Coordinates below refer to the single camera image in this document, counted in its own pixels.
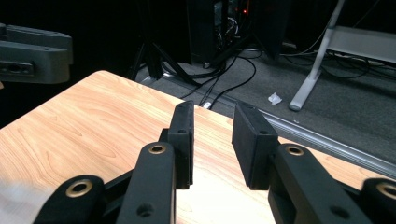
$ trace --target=wooden table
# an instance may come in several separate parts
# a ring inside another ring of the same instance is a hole
[[[107,182],[134,168],[140,149],[158,141],[180,102],[96,72],[0,130],[0,179],[46,197],[76,175]],[[233,120],[198,106],[194,113],[194,184],[177,191],[177,223],[273,223],[267,191],[245,185],[231,144]],[[312,152],[334,178],[352,187],[381,176]]]

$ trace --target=gray carpet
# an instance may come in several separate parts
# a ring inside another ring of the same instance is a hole
[[[244,51],[241,56],[254,57],[257,51]],[[252,59],[256,66],[256,75],[246,85],[227,92],[216,102],[212,110],[222,115],[233,117],[234,100],[241,100],[257,106],[269,115],[289,122],[289,125],[299,130],[306,130],[323,137],[325,140],[336,142],[343,149],[329,149],[329,147],[311,141],[306,134],[296,134],[285,129],[277,128],[280,136],[289,138],[308,147],[316,148],[346,161],[354,162],[381,174],[395,177],[396,148],[396,82],[373,76],[345,79],[322,73],[316,87],[311,92],[304,107],[299,112],[289,110],[288,106],[294,94],[299,90],[304,79],[309,74],[311,65],[306,59],[290,57],[294,62],[281,57],[278,62],[268,60],[265,55]],[[336,76],[354,77],[362,73],[359,69],[347,69],[336,60],[326,60],[325,69]],[[201,64],[180,64],[188,74],[207,73]],[[237,59],[234,65],[219,79],[206,100],[212,102],[220,92],[247,80],[253,73],[253,66],[242,59]],[[395,75],[392,69],[381,72]],[[142,82],[149,73],[146,69],[139,72],[136,81]],[[190,92],[192,86],[177,81],[177,77],[160,78],[148,84],[150,87],[181,97]],[[197,105],[210,87],[210,82],[200,90],[184,98],[193,100]],[[274,92],[282,102],[272,105],[268,97]]]

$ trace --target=black cable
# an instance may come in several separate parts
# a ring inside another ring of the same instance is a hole
[[[233,61],[230,63],[230,65],[229,65],[226,69],[224,69],[224,71],[223,71],[222,73],[219,73],[219,74],[216,75],[215,77],[212,77],[212,78],[208,79],[207,81],[203,82],[200,86],[195,87],[192,91],[188,92],[187,94],[185,94],[185,95],[183,95],[183,96],[181,96],[181,97],[179,97],[179,98],[180,98],[180,99],[186,98],[187,96],[189,96],[189,95],[195,93],[198,89],[200,89],[201,87],[203,87],[206,83],[212,81],[212,80],[215,79],[215,78],[221,77],[223,74],[225,74],[225,73],[233,66],[233,64],[235,63],[235,61],[236,61],[236,56],[233,58]]]
[[[289,63],[296,64],[296,65],[300,65],[300,66],[312,66],[312,65],[314,64],[314,61],[313,61],[313,60],[310,60],[310,63],[296,63],[296,62],[294,62],[294,61],[292,61],[292,60],[290,59],[290,56],[284,56],[284,58],[285,58],[286,61],[288,61]]]
[[[352,28],[356,28],[375,9],[379,1],[381,0],[374,2],[373,5],[366,11],[366,13],[364,13],[364,15],[355,23],[355,25],[352,26]]]
[[[204,97],[201,99],[201,101],[200,101],[200,103],[198,105],[202,106],[205,103],[207,98],[209,98],[210,93],[212,93],[213,89],[215,88],[216,84],[218,83],[219,79],[220,79],[220,76],[218,76],[216,78],[215,82],[209,87],[209,90],[206,91]]]
[[[323,65],[320,67],[323,71],[325,71],[328,75],[330,75],[330,76],[332,76],[332,77],[338,77],[338,78],[342,78],[342,79],[352,79],[352,78],[357,78],[357,77],[362,77],[362,76],[365,76],[367,73],[369,73],[370,72],[370,63],[369,63],[369,61],[366,59],[365,60],[365,62],[366,62],[366,69],[364,70],[364,71],[362,71],[362,73],[360,73],[360,74],[358,74],[358,75],[356,75],[356,76],[354,76],[354,77],[340,77],[340,76],[337,76],[337,75],[335,75],[335,74],[333,74],[333,73],[331,73],[331,72],[329,72]]]
[[[216,96],[216,98],[213,100],[212,105],[208,108],[209,110],[212,109],[213,105],[218,101],[218,99],[219,99],[223,94],[225,94],[225,93],[227,93],[227,92],[229,92],[229,91],[232,91],[232,90],[234,90],[234,89],[236,89],[236,88],[238,88],[238,87],[241,87],[241,86],[247,84],[247,83],[248,83],[251,79],[253,79],[254,76],[256,75],[256,72],[257,72],[256,65],[254,65],[254,63],[253,63],[250,59],[247,59],[247,58],[244,58],[244,57],[240,57],[240,56],[236,56],[235,58],[240,58],[240,59],[243,59],[243,60],[247,61],[248,63],[250,63],[250,64],[253,66],[253,74],[250,76],[250,78],[248,78],[246,81],[242,82],[241,84],[238,84],[238,85],[236,85],[236,86],[234,86],[234,87],[231,87],[231,88],[229,88],[229,89],[227,89],[227,90],[222,91],[221,93],[219,93],[219,94]]]

